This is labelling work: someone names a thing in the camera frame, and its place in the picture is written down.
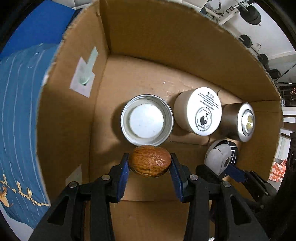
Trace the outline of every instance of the red patterned fabric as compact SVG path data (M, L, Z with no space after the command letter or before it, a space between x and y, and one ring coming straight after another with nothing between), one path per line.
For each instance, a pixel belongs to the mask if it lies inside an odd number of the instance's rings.
M275 182L281 182L285 175L286 162L287 160L284 160L281 164L274 162L268 179Z

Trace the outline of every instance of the cardboard box wall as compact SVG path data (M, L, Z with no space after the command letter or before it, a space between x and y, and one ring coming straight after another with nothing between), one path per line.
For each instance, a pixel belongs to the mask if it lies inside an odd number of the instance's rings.
M86 61L94 47L99 55L87 98L69 87L80 57ZM83 183L94 181L135 148L120 130L127 101L149 93L173 108L179 93L201 86L216 91L222 104L251 103L255 132L241 144L237 165L267 179L282 124L280 97L237 39L172 2L101 0L83 10L64 35L39 105L37 154L51 201L79 165ZM219 131L200 137L175 124L161 146L194 172L218 138ZM154 179L131 172L125 195L111 212L117 240L182 240L188 205L177 201L169 173Z

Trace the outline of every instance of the metal screw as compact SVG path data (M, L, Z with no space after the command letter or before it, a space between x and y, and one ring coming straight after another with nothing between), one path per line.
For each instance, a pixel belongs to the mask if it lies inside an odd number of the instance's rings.
M231 184L229 182L223 182L223 186L226 188L229 188L231 186Z
M191 180L193 180L193 181L196 181L196 180L198 179L198 175L191 174L191 175L189 176L189 178L190 178Z
M104 181L108 181L109 179L110 179L110 176L108 174L102 176L102 180Z
M77 187L77 182L70 182L70 183L69 183L69 187L70 187L70 188L75 188L75 187Z

